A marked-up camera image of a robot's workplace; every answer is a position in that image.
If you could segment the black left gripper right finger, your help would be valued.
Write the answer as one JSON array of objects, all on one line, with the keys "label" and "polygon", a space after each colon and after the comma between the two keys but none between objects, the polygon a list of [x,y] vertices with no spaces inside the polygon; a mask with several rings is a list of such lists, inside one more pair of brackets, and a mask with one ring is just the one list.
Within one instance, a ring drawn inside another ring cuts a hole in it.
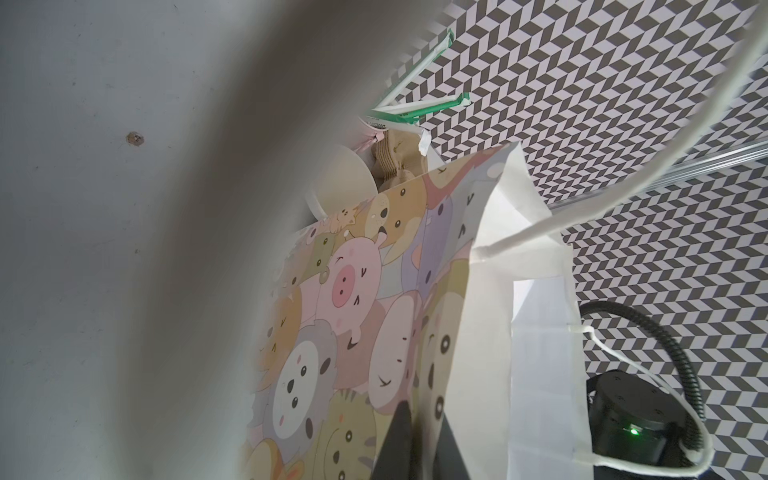
[{"label": "black left gripper right finger", "polygon": [[454,432],[446,415],[427,422],[427,478],[436,480],[469,480]]}]

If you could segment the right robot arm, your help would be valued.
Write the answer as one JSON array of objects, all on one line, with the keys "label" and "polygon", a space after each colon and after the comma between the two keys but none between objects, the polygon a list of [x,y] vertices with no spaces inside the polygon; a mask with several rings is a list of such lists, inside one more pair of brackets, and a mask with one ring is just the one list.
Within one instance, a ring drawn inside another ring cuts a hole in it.
[{"label": "right robot arm", "polygon": [[586,382],[591,462],[597,479],[695,479],[713,460],[711,437],[697,373],[687,354],[655,320],[630,306],[591,301],[579,307],[586,318],[623,318],[667,353],[682,392],[646,370],[652,382],[609,370]]}]

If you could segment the cartoon animal paper gift bag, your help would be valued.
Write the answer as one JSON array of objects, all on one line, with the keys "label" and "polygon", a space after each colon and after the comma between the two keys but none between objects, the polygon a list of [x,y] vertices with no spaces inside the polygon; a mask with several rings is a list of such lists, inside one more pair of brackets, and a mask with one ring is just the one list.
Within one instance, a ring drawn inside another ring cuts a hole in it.
[{"label": "cartoon animal paper gift bag", "polygon": [[582,379],[541,389],[513,357],[574,361],[585,326],[560,232],[652,182],[736,94],[767,46],[760,4],[742,49],[694,121],[641,170],[555,214],[522,158],[494,147],[392,187],[340,226],[308,227],[272,289],[238,479],[370,479],[397,405],[413,424],[410,478],[427,478],[427,422],[446,415],[470,478],[546,459],[589,474]]}]

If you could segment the green straw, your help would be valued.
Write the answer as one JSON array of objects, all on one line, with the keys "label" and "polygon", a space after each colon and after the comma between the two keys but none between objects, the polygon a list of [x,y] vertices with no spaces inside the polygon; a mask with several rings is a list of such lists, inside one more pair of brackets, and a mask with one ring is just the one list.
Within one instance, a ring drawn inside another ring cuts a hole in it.
[{"label": "green straw", "polygon": [[469,93],[459,93],[454,96],[377,107],[370,110],[368,116],[394,123],[415,124],[427,115],[457,107],[466,107],[471,103]]}]

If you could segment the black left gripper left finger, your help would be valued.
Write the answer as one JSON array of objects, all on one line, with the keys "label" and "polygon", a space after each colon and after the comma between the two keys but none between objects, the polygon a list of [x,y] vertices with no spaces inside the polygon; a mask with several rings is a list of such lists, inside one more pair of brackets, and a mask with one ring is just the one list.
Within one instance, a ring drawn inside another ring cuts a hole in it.
[{"label": "black left gripper left finger", "polygon": [[413,424],[407,401],[397,405],[371,480],[408,480],[411,470]]}]

